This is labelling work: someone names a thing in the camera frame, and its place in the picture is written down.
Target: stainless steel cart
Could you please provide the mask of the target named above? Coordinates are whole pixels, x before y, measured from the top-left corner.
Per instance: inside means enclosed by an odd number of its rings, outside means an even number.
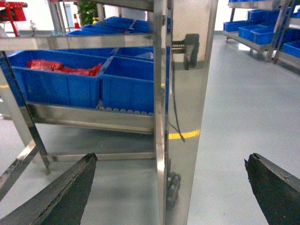
[[[35,159],[48,172],[52,161],[75,161],[81,154],[48,154],[35,123],[60,124],[83,128],[114,130],[154,135],[155,149],[149,152],[97,154],[99,160],[154,159],[157,162],[157,204],[159,224],[187,224],[195,172],[196,156],[203,115],[204,99],[218,0],[97,0],[100,4],[138,8],[149,12],[153,33],[78,37],[1,38],[1,59],[4,51],[72,49],[101,47],[154,46],[154,114],[120,113],[118,110],[89,110],[65,106],[25,102],[11,72],[9,63],[0,70],[0,95],[9,109],[21,139],[26,146],[0,179],[0,200]],[[167,18],[172,30],[167,32]],[[170,90],[165,92],[166,51],[171,48]],[[169,95],[168,111],[165,96]],[[166,210],[167,175],[181,176],[180,198],[176,207]]]

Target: yellow floor line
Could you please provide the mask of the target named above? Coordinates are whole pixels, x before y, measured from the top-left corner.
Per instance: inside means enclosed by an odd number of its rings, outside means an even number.
[[[194,130],[191,132],[181,133],[184,138],[198,137],[200,135],[200,130]],[[180,139],[181,136],[178,133],[169,134],[169,139]]]

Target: red item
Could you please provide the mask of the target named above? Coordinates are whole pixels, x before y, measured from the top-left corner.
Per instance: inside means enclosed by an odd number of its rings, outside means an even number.
[[[27,62],[27,68],[38,69],[39,66],[51,66],[52,70],[58,70],[62,69],[64,67],[64,64],[62,64],[61,62],[53,62],[47,60],[30,60]]]
[[[63,73],[73,73],[75,69],[69,68],[69,67],[63,67],[63,69],[59,70],[58,72],[63,72]]]
[[[80,28],[76,14],[74,14],[74,28],[75,29],[79,29]]]
[[[23,7],[27,7],[27,6],[28,5],[25,2],[0,1],[0,7],[5,7],[5,10],[1,10],[0,20],[10,21],[16,37],[20,35],[15,26],[14,21],[26,21],[25,14],[23,12]]]
[[[47,70],[47,71],[53,71],[53,67],[50,65],[43,65],[43,64],[33,64],[30,69],[41,69],[41,70]]]
[[[40,69],[46,71],[54,71],[59,73],[77,74],[85,76],[96,76],[101,67],[102,63],[94,66],[92,69],[73,69],[69,67],[64,67],[61,62],[47,61],[47,60],[29,60],[27,62],[27,68],[30,69]]]
[[[102,67],[102,63],[100,63],[99,65],[94,66],[92,68],[91,72],[90,72],[90,75],[91,76],[96,76],[99,73],[101,67]]]
[[[78,74],[78,75],[90,75],[90,69],[76,69],[73,74]]]

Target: metal shelf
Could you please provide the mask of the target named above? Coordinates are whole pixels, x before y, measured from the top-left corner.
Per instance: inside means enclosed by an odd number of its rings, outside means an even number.
[[[244,2],[229,2],[228,6],[231,8],[274,10],[283,7],[285,3],[286,0],[244,1]]]
[[[153,0],[91,0],[96,3],[153,12]]]
[[[252,41],[249,41],[247,39],[239,37],[239,33],[238,32],[227,32],[227,31],[224,30],[223,33],[228,38],[236,40],[236,41],[240,42],[241,44],[246,45],[249,48],[254,49],[254,50],[258,51],[258,52],[265,52],[265,51],[267,51],[267,50],[269,50],[269,49],[272,48],[271,44],[268,44],[268,45],[258,45],[258,44],[254,43]]]
[[[282,62],[285,62],[295,68],[300,69],[300,58],[295,57],[293,55],[287,54],[285,52],[279,51],[277,60],[280,60]]]
[[[28,103],[28,107],[36,123],[141,134],[154,133],[153,116],[36,103]]]
[[[152,46],[153,34],[113,34],[67,37],[4,37],[1,51]]]

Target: storage rack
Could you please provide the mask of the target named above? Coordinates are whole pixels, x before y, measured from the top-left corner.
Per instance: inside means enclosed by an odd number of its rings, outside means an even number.
[[[153,24],[154,32],[77,37],[18,37],[1,38],[0,40],[2,51],[0,61],[2,65],[6,65],[0,69],[0,95],[7,105],[9,117],[14,122],[26,146],[9,168],[9,176],[0,180],[0,200],[20,177],[34,156],[38,163],[43,162],[48,173],[50,172],[49,164],[53,161],[76,161],[82,157],[81,154],[48,154],[35,122],[152,134],[155,146],[153,151],[98,153],[97,157],[99,160],[156,159],[159,224],[187,224],[218,0],[200,0],[197,4],[191,0],[185,2],[180,0],[135,0],[134,4],[132,4],[133,1],[125,0],[96,0],[96,2],[153,12],[149,18],[152,19],[150,23]],[[182,23],[182,10],[189,13],[189,17],[184,23]],[[167,18],[174,21],[175,31],[173,33],[172,31],[167,32]],[[202,27],[185,26],[185,23],[199,24],[200,21]],[[187,35],[189,38],[187,40],[184,39],[186,34],[191,34]],[[198,42],[191,42],[191,37],[198,37]],[[154,114],[148,113],[147,115],[135,112],[133,114],[110,112],[109,109],[100,111],[26,102],[5,54],[5,51],[17,50],[151,45],[154,47],[155,110]],[[172,88],[170,88],[169,110],[166,114],[165,96],[169,95],[165,92],[166,50],[172,49],[172,47],[176,49],[174,52],[184,53],[185,56],[173,56],[173,53],[170,55],[172,66],[169,75],[171,75],[170,87],[172,86]],[[178,124],[177,129],[170,125],[175,121]],[[167,173],[170,171],[179,173],[182,180],[180,199],[176,207],[166,211],[166,179]]]
[[[286,25],[284,26],[283,35],[278,43],[278,46],[281,46],[285,32],[287,31],[287,29],[289,28],[290,25],[293,28],[300,29],[300,18],[291,18],[290,16],[288,17]],[[274,57],[274,63],[276,63],[277,61],[282,61],[282,62],[289,64],[295,68],[300,69],[300,58],[295,57],[290,54],[287,54],[287,53],[283,52],[281,49],[278,49],[276,51],[276,54]]]
[[[280,31],[282,29],[284,20],[286,18],[288,7],[293,6],[294,3],[295,3],[294,0],[261,0],[261,1],[243,1],[243,2],[229,2],[228,3],[228,6],[232,8],[232,13],[231,13],[231,18],[230,18],[231,22],[233,21],[236,8],[262,9],[262,10],[280,9],[280,13],[277,18],[276,26],[274,28],[274,36],[273,36],[271,44],[258,45],[247,39],[239,37],[238,32],[227,32],[224,30],[223,33],[227,36],[227,40],[228,39],[236,40],[258,52],[267,51],[266,60],[271,61],[273,52],[276,49],[276,44],[278,41]]]

